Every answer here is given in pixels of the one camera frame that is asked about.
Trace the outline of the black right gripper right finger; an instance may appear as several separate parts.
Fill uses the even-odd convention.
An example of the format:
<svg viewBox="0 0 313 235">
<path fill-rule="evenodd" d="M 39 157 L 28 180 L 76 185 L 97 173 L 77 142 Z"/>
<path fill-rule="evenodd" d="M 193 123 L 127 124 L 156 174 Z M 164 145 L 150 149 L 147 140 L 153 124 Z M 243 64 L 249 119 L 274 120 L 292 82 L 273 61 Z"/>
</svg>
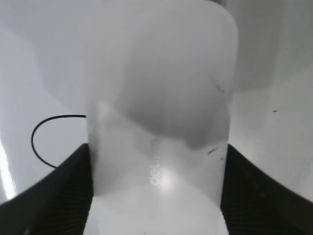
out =
<svg viewBox="0 0 313 235">
<path fill-rule="evenodd" d="M 313 204 L 228 145 L 221 211 L 231 235 L 311 235 Z"/>
</svg>

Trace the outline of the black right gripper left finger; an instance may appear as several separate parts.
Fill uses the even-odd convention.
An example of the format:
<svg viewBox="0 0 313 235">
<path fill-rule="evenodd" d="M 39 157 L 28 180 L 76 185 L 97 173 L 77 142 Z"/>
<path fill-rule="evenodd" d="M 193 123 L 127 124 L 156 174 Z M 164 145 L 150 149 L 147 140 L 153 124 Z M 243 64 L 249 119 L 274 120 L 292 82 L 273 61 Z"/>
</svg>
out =
<svg viewBox="0 0 313 235">
<path fill-rule="evenodd" d="M 2 235 L 81 235 L 93 198 L 88 144 L 17 197 L 0 206 Z"/>
</svg>

